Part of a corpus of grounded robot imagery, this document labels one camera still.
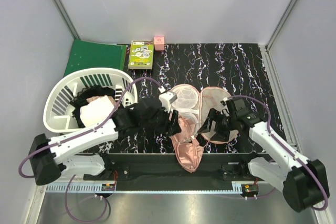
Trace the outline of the green cutting mat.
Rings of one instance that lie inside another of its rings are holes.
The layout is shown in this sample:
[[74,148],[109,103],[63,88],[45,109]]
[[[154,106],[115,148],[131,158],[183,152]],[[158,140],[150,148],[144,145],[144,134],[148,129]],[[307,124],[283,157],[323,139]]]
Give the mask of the green cutting mat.
[[89,68],[123,70],[126,52],[126,45],[101,44],[75,39],[72,43],[64,77]]

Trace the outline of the pink satin bra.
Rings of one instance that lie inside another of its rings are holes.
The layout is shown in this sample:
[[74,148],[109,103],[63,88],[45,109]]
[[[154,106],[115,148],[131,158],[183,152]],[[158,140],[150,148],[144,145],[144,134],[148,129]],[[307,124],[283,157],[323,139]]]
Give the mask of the pink satin bra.
[[175,156],[180,166],[189,173],[195,172],[202,160],[204,147],[197,140],[198,123],[179,117],[181,132],[170,136]]

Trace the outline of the pink mesh bra laundry bag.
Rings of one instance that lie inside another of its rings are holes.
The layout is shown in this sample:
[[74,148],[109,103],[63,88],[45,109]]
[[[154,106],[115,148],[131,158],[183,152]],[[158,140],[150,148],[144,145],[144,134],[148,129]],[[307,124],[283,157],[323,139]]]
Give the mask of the pink mesh bra laundry bag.
[[189,84],[179,84],[171,89],[177,95],[172,108],[178,110],[179,115],[192,120],[199,129],[205,122],[209,110],[223,111],[226,109],[221,101],[230,94],[219,87],[206,87],[198,91]]

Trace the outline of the white bra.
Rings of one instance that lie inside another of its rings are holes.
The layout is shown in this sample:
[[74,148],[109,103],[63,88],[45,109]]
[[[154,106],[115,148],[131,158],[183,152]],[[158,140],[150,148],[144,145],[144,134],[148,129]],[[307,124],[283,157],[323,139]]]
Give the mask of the white bra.
[[104,120],[114,109],[116,102],[112,97],[92,97],[88,104],[80,108],[80,119],[85,127],[92,126]]

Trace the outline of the green card box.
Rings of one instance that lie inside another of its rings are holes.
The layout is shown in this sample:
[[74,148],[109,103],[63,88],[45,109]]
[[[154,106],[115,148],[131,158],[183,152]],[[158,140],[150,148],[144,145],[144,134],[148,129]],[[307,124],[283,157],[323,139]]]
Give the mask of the green card box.
[[129,69],[147,70],[153,68],[154,42],[133,41],[129,53]]

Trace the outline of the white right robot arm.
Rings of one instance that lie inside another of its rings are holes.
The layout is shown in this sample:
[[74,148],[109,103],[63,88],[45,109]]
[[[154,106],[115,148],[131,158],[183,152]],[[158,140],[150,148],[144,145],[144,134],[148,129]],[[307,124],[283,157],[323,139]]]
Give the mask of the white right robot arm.
[[307,208],[324,211],[329,204],[329,185],[325,165],[318,159],[310,160],[296,151],[270,126],[271,117],[264,118],[246,104],[245,95],[224,98],[221,111],[211,108],[198,133],[214,130],[215,141],[226,141],[232,131],[249,137],[260,145],[275,162],[263,157],[252,157],[238,167],[244,180],[260,178],[272,185],[296,212]]

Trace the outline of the small pink box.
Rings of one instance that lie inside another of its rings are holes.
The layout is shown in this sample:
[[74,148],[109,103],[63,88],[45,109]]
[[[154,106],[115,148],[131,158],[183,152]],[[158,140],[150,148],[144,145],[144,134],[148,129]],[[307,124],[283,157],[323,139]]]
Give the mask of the small pink box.
[[165,48],[165,38],[164,36],[155,36],[154,37],[154,49],[156,51],[163,51]]

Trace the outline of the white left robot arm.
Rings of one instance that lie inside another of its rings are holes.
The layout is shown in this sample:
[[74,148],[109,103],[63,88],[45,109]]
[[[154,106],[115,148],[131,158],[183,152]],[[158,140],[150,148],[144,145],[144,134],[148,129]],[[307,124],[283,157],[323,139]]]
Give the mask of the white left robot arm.
[[106,121],[87,129],[54,138],[37,135],[28,155],[35,183],[42,186],[56,181],[65,170],[67,158],[105,141],[122,139],[141,129],[173,136],[181,132],[178,120],[177,110],[168,111],[161,103],[149,106],[140,102],[117,109]]

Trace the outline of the black lace bra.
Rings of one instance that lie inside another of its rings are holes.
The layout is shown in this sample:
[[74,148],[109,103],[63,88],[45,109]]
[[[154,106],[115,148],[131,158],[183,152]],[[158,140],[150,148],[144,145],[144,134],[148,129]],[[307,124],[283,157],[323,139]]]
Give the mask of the black lace bra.
[[79,128],[84,128],[85,125],[82,123],[80,119],[80,108],[82,106],[88,105],[89,102],[87,99],[96,97],[96,96],[104,96],[107,95],[108,97],[112,97],[113,99],[115,98],[115,91],[112,88],[108,87],[102,87],[102,86],[93,86],[89,88],[84,88],[81,90],[76,97],[74,97],[70,101],[70,105],[74,107],[74,110],[72,112],[72,116],[76,119],[78,127]]

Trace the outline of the white plastic laundry basket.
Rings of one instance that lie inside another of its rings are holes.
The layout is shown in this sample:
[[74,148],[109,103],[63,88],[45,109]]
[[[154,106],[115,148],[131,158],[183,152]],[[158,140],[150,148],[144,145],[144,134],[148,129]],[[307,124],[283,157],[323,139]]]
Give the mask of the white plastic laundry basket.
[[113,90],[115,101],[121,100],[123,107],[138,101],[136,85],[133,84],[126,94],[122,92],[133,81],[125,72],[113,68],[89,68],[73,72],[63,77],[52,89],[44,107],[43,123],[47,130],[54,133],[69,133],[79,130],[71,102],[83,92],[96,87]]

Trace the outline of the black patterned table mat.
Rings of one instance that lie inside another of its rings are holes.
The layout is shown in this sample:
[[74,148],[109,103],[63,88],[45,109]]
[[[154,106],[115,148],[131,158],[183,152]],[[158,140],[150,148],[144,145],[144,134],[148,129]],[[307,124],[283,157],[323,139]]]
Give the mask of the black patterned table mat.
[[150,70],[128,68],[127,46],[123,70],[131,78],[142,78],[136,85],[141,98],[157,95],[157,87],[147,77],[159,81],[170,89],[178,84],[190,84],[198,90],[220,87],[230,94],[256,98],[249,106],[256,112],[264,112],[264,104],[271,111],[271,126],[284,136],[275,97],[271,90],[268,73],[257,44],[167,44],[157,51]]

